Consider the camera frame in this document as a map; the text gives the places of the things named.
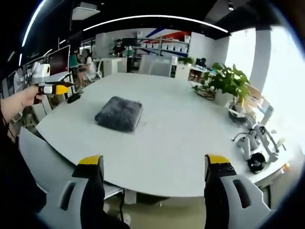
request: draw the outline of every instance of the floor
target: floor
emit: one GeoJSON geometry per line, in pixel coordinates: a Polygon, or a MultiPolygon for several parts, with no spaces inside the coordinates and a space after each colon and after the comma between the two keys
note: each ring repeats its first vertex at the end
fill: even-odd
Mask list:
{"type": "MultiPolygon", "coordinates": [[[[290,168],[271,185],[272,209],[278,207],[286,193],[299,178],[304,155],[298,152],[290,161],[290,168]]],[[[111,209],[118,210],[120,200],[112,197],[107,200],[111,209]]],[[[130,214],[132,229],[203,229],[205,225],[204,198],[171,198],[153,206],[144,204],[124,205],[123,212],[130,214]]]]}

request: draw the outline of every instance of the potted plant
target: potted plant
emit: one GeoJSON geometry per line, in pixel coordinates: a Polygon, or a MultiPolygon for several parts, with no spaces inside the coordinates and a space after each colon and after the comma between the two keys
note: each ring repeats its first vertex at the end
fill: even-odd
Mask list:
{"type": "Polygon", "coordinates": [[[194,64],[194,59],[192,57],[179,57],[178,61],[183,63],[184,65],[191,66],[194,64]]]}
{"type": "Polygon", "coordinates": [[[232,68],[225,66],[222,63],[214,63],[211,72],[205,72],[202,86],[195,90],[206,90],[214,93],[215,101],[225,106],[234,97],[239,101],[243,101],[249,94],[246,86],[249,83],[246,75],[237,70],[235,64],[232,68]]]}

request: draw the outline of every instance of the folded towel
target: folded towel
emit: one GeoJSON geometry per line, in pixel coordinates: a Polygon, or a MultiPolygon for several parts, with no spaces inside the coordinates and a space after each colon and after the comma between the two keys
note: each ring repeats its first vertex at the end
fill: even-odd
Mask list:
{"type": "Polygon", "coordinates": [[[142,110],[142,103],[114,96],[94,119],[100,126],[122,132],[132,132],[138,125],[142,110]]]}

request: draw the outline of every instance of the human hand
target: human hand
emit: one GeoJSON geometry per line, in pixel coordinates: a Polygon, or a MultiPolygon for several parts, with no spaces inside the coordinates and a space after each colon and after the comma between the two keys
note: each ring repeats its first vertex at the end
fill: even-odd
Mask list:
{"type": "Polygon", "coordinates": [[[21,103],[22,107],[32,106],[34,104],[34,99],[37,98],[40,101],[43,100],[43,95],[37,94],[38,93],[38,87],[37,86],[31,86],[28,87],[21,92],[21,103]]]}

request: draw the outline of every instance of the ceiling light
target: ceiling light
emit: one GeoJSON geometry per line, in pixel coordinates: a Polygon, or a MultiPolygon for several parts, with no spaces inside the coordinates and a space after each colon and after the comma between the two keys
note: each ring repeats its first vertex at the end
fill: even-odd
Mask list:
{"type": "Polygon", "coordinates": [[[21,58],[22,58],[22,53],[19,56],[19,66],[21,65],[21,58]]]}
{"type": "Polygon", "coordinates": [[[99,12],[100,11],[97,9],[79,6],[79,7],[76,7],[75,9],[73,9],[72,20],[73,21],[85,20],[99,12]]]}
{"type": "Polygon", "coordinates": [[[45,56],[46,54],[48,54],[49,52],[51,52],[52,51],[52,49],[50,49],[49,51],[47,51],[43,56],[45,56]]]}
{"type": "Polygon", "coordinates": [[[12,59],[13,55],[15,54],[15,51],[12,51],[11,54],[10,54],[10,57],[8,59],[8,62],[10,62],[10,60],[12,59]]]}
{"type": "Polygon", "coordinates": [[[105,22],[93,25],[91,27],[88,27],[88,28],[84,29],[83,31],[87,31],[89,29],[92,29],[94,27],[104,25],[104,24],[107,24],[107,23],[126,20],[126,19],[133,19],[133,18],[174,18],[174,19],[181,19],[181,20],[192,21],[192,22],[203,24],[203,25],[211,26],[211,27],[213,27],[215,29],[218,29],[218,30],[221,30],[223,32],[228,32],[228,30],[225,30],[223,28],[220,28],[216,25],[212,25],[212,24],[204,22],[204,21],[199,21],[199,20],[195,20],[195,19],[191,19],[191,18],[185,18],[185,17],[169,16],[169,15],[139,15],[139,16],[130,16],[130,17],[125,17],[125,18],[118,18],[118,19],[113,19],[113,20],[110,20],[110,21],[105,21],[105,22]]]}
{"type": "Polygon", "coordinates": [[[229,7],[229,10],[231,10],[231,11],[234,10],[234,7],[233,7],[233,4],[231,1],[228,2],[228,7],[229,7]]]}
{"type": "Polygon", "coordinates": [[[25,42],[26,42],[27,37],[28,37],[28,35],[29,35],[30,29],[31,29],[31,27],[32,27],[32,25],[33,25],[33,23],[34,23],[34,21],[35,21],[37,15],[38,15],[39,11],[41,10],[41,8],[43,7],[43,5],[44,5],[45,2],[46,2],[46,0],[43,0],[43,1],[40,3],[40,5],[37,7],[36,11],[34,12],[32,18],[31,18],[31,20],[30,20],[30,23],[29,23],[29,25],[28,25],[28,28],[27,28],[27,30],[26,30],[26,32],[25,32],[25,35],[24,35],[24,38],[23,38],[23,42],[22,42],[22,47],[25,45],[25,42]]]}

